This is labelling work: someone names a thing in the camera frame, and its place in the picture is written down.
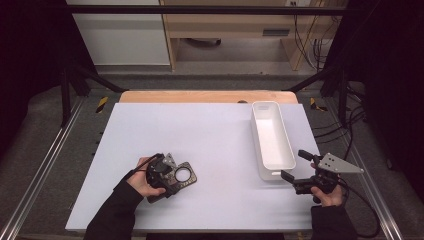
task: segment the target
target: black cable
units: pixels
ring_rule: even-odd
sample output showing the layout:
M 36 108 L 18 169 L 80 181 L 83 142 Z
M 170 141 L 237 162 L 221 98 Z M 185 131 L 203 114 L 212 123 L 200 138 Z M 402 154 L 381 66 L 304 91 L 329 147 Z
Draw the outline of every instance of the black cable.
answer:
M 299 31 L 297 29 L 297 15 L 293 15 L 294 18 L 294 41 L 296 43 L 297 48 L 302 53 L 303 57 L 307 60 L 306 51 L 305 51 L 305 45 L 302 43 L 302 39 L 300 38 Z M 297 39 L 300 40 L 300 45 L 302 46 L 302 49 L 299 47 L 299 43 L 297 42 Z
M 133 174 L 135 173 L 135 172 L 138 172 L 138 171 L 143 171 L 143 170 L 140 170 L 144 165 L 146 165 L 147 163 L 150 163 L 153 159 L 155 159 L 155 158 L 157 158 L 157 157 L 159 157 L 159 156 L 161 156 L 162 154 L 160 154 L 160 153 L 156 153 L 155 155 L 153 155 L 153 156 L 151 156 L 151 157 L 149 157 L 147 160 L 145 160 L 143 163 L 141 163 L 140 165 L 138 165 L 136 168 L 134 168 L 133 170 L 132 170 L 132 172 L 133 172 Z
M 339 139 L 339 138 L 343 137 L 344 135 L 346 135 L 346 133 L 348 133 L 348 131 L 345 131 L 345 132 L 344 132 L 344 133 L 342 133 L 340 136 L 337 136 L 337 137 L 335 137 L 335 138 L 333 138 L 333 139 L 330 139 L 330 140 L 327 140 L 327 141 L 323 141 L 323 142 L 317 142 L 317 144 L 324 144 L 324 143 L 329 143 L 329 142 L 335 141 L 335 140 L 337 140 L 337 139 Z
M 370 235 L 366 235 L 366 234 L 360 234 L 358 233 L 358 237 L 362 237 L 362 238 L 374 238 L 376 237 L 379 233 L 380 233 L 380 218 L 378 217 L 377 212 L 375 211 L 375 209 L 372 207 L 371 203 L 365 199 L 365 197 L 363 197 L 358 191 L 356 191 L 354 188 L 349 187 L 347 184 L 343 183 L 343 182 L 338 182 L 338 184 L 340 186 L 342 186 L 343 188 L 352 191 L 353 193 L 355 193 L 370 209 L 372 214 L 374 215 L 374 218 L 376 220 L 376 230 L 374 231 L 374 233 L 370 234 Z
M 312 130 L 316 130 L 316 129 L 324 129 L 324 128 L 329 128 L 329 127 L 331 127 L 331 126 L 333 126 L 333 125 L 335 125 L 335 124 L 337 124 L 338 122 L 335 122 L 335 123 L 332 123 L 332 124 L 330 124 L 330 125 L 328 125 L 328 126 L 325 126 L 325 127 L 313 127 L 313 128 L 311 128 Z
M 349 121 L 347 122 L 347 124 L 349 125 L 349 126 L 352 126 L 354 123 L 356 123 L 359 119 L 361 119 L 361 118 L 359 118 L 359 119 L 357 119 L 358 118 L 358 116 L 360 116 L 362 113 L 364 113 L 364 111 L 362 111 L 362 112 L 359 112 L 357 115 L 355 115 L 354 117 L 352 117 L 352 113 L 354 112 L 354 111 L 352 111 L 351 112 L 351 118 L 349 118 Z M 323 133 L 323 134 L 321 134 L 321 135 L 317 135 L 317 136 L 314 136 L 314 138 L 320 138 L 320 137 L 324 137 L 324 136 L 327 136 L 327 135 L 330 135 L 331 133 L 334 133 L 334 132 L 336 132 L 337 130 L 340 130 L 340 129 L 342 129 L 343 128 L 343 126 L 339 126 L 339 127 L 337 127 L 337 128 L 335 128 L 335 129 L 333 129 L 333 130 L 331 130 L 331 131 L 329 131 L 329 132 L 327 132 L 327 133 Z
M 342 186 L 346 191 L 352 191 L 353 193 L 356 194 L 356 196 L 358 196 L 369 207 L 369 209 L 371 210 L 371 212 L 374 215 L 374 218 L 376 220 L 376 229 L 375 229 L 374 233 L 372 233 L 370 235 L 365 235 L 365 234 L 360 234 L 360 233 L 357 233 L 357 235 L 358 235 L 358 237 L 362 237 L 362 238 L 374 238 L 374 237 L 376 237 L 380 233 L 380 223 L 381 222 L 380 222 L 380 218 L 378 217 L 377 211 L 375 211 L 375 209 L 372 207 L 371 203 L 367 199 L 365 199 L 365 197 L 362 196 L 354 188 L 348 186 L 346 184 L 346 181 L 344 179 L 342 179 L 342 178 L 339 177 L 339 181 L 336 181 L 336 180 L 334 180 L 332 178 L 329 178 L 329 177 L 326 177 L 326 176 L 321 176 L 321 177 L 323 179 L 329 181 L 329 182 L 337 183 L 338 185 Z
M 317 62 L 317 66 L 316 66 L 316 70 L 317 72 L 319 72 L 320 70 L 324 69 L 324 67 L 321 67 L 320 64 L 322 63 L 323 65 L 326 62 L 326 58 L 327 56 L 322 56 L 321 52 L 322 52 L 322 46 L 328 44 L 331 40 L 329 40 L 327 43 L 323 44 L 322 40 L 324 39 L 325 35 L 327 34 L 327 32 L 330 31 L 331 28 L 333 28 L 334 24 L 337 24 L 337 28 L 339 28 L 339 24 L 340 21 L 336 16 L 331 16 L 331 20 L 332 23 L 331 25 L 324 31 L 321 39 L 315 39 L 314 40 L 314 44 L 313 44 L 313 54 L 314 54 L 314 59 Z
M 339 180 L 342 181 L 346 186 L 348 186 L 347 182 L 343 178 L 339 177 Z M 343 207 L 345 207 L 347 200 L 349 200 L 349 195 L 350 195 L 350 189 L 349 188 L 346 188 L 345 191 L 346 191 L 346 194 L 343 195 L 345 197 L 345 200 L 342 203 Z

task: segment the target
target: white cabinet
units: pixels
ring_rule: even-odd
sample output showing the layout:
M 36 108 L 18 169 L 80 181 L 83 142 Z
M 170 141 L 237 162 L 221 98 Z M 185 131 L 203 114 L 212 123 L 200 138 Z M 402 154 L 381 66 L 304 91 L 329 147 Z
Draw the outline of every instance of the white cabinet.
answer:
M 69 5 L 159 5 L 157 0 L 67 0 Z M 74 14 L 96 66 L 170 65 L 160 14 Z

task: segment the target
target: black sleeve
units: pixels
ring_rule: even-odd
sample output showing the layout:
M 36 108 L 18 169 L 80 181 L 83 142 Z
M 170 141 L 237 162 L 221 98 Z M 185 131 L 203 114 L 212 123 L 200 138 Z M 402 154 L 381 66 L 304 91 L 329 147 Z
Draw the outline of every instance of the black sleeve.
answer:
M 127 176 L 114 188 L 112 195 L 91 220 L 84 240 L 131 239 L 134 212 L 143 196 L 126 182 Z
M 344 207 L 321 207 L 311 208 L 312 214 L 312 238 L 320 239 L 357 239 L 356 230 Z

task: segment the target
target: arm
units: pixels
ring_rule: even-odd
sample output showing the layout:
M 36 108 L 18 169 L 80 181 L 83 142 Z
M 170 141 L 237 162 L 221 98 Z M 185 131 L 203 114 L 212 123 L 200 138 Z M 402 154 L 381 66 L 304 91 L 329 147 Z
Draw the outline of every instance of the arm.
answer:
M 147 158 L 140 158 L 138 165 Z M 130 171 L 114 188 L 112 195 L 103 203 L 91 220 L 85 240 L 131 239 L 135 223 L 134 212 L 144 197 L 157 196 L 165 189 L 151 188 L 146 181 L 146 164 L 141 171 Z
M 356 230 L 342 204 L 342 189 L 337 185 L 330 194 L 312 187 L 312 193 L 321 200 L 322 206 L 311 208 L 312 240 L 357 239 Z

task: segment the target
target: black curtain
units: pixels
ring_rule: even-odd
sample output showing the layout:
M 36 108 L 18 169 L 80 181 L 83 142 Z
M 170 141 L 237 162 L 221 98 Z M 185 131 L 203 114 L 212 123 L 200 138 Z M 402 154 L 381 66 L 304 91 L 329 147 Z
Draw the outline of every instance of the black curtain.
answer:
M 34 95 L 60 85 L 64 67 L 97 73 L 70 13 L 46 10 L 65 0 L 0 0 L 0 157 Z
M 376 1 L 351 1 L 361 6 Z M 424 201 L 424 2 L 382 0 L 361 29 L 344 64 L 349 81 L 363 82 L 365 107 L 395 170 L 405 173 Z M 327 58 L 343 49 L 358 21 L 341 25 Z

